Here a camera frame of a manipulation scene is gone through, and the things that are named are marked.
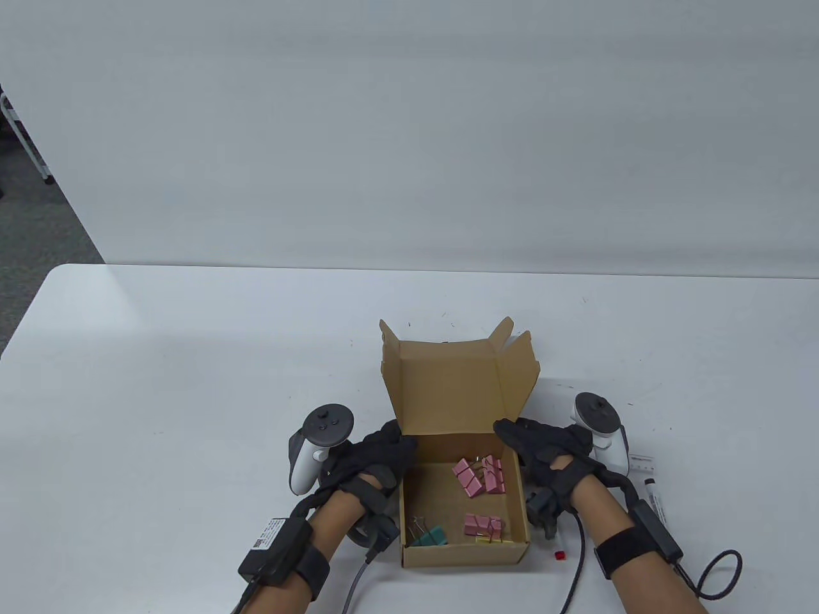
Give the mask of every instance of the wrist strap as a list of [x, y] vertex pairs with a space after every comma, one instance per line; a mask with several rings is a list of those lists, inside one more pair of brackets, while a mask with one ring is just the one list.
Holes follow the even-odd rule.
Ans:
[[383, 514], [387, 509], [387, 497], [384, 493], [358, 476], [339, 484], [338, 489], [358, 497], [364, 509], [371, 514]]
[[572, 507], [572, 492], [575, 486], [584, 477], [595, 472], [595, 467], [588, 463], [573, 459], [565, 468], [552, 472], [552, 481], [549, 487], [558, 497], [560, 507], [568, 512], [575, 512]]
[[657, 546], [651, 538], [639, 527], [632, 526], [612, 535], [595, 548], [595, 556], [606, 580], [611, 580], [612, 574], [630, 560], [656, 550]]
[[310, 592], [313, 594], [312, 601], [315, 601], [330, 573], [330, 563], [313, 544], [307, 544], [305, 553], [301, 555], [301, 560], [296, 564], [294, 572], [301, 576], [310, 587]]

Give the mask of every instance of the black glove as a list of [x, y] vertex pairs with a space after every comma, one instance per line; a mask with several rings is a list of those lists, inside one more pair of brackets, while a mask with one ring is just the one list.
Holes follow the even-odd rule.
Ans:
[[[591, 432], [577, 424], [560, 428], [526, 418], [518, 418], [515, 422], [503, 419], [495, 422], [495, 434], [518, 453], [524, 477], [549, 489], [546, 496], [539, 499], [544, 505], [549, 501], [540, 514], [556, 518], [563, 510], [574, 513], [570, 502], [574, 487], [584, 477], [605, 469], [604, 465], [589, 458]], [[572, 462], [564, 469], [552, 469], [551, 463], [564, 454], [571, 454], [574, 457]], [[532, 514], [536, 511], [528, 511], [533, 521]]]
[[[391, 420], [380, 431], [370, 433], [357, 444], [345, 441], [331, 448], [319, 472], [319, 488], [300, 501], [293, 514], [306, 516], [312, 508], [320, 508], [333, 492], [360, 473], [374, 476], [382, 486], [384, 498], [389, 497], [415, 463], [417, 447], [414, 438], [401, 434], [398, 421]], [[368, 507], [366, 501], [362, 500], [362, 503]]]

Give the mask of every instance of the cardboard box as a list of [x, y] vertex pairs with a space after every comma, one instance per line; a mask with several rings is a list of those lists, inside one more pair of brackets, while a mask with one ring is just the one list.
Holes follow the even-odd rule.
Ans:
[[[419, 443], [418, 463], [400, 489], [404, 567], [513, 565], [529, 547], [518, 456], [492, 430], [495, 420], [520, 415], [541, 371], [532, 336], [511, 339], [513, 326], [507, 318], [488, 339], [428, 343], [399, 341], [381, 321], [384, 383], [402, 431]], [[470, 499], [452, 467], [488, 454], [503, 463], [506, 493]], [[467, 513], [501, 517], [503, 541], [478, 544], [464, 535]], [[448, 545], [409, 546], [413, 516], [429, 529], [440, 525]]]

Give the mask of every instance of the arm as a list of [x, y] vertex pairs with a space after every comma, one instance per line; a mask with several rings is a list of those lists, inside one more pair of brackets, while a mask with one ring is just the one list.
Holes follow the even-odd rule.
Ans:
[[[571, 460], [571, 456], [558, 457], [552, 468], [563, 468]], [[594, 476], [586, 476], [577, 484], [572, 492], [572, 505], [580, 513], [595, 545], [634, 526], [609, 489]], [[612, 582], [628, 614], [708, 614], [657, 553], [630, 560], [612, 574]]]
[[[361, 479], [380, 488], [372, 476]], [[329, 561], [352, 526], [364, 515], [353, 494], [336, 490], [330, 500], [310, 519], [313, 545]], [[310, 587], [298, 574], [291, 574], [281, 586], [262, 586], [242, 614], [304, 614], [310, 605]]]

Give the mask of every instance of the battery pack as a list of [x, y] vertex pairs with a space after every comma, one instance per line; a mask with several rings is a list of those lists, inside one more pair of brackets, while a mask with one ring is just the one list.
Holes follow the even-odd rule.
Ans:
[[301, 560], [313, 527], [305, 518], [273, 518], [239, 565], [239, 575], [264, 586], [281, 586]]

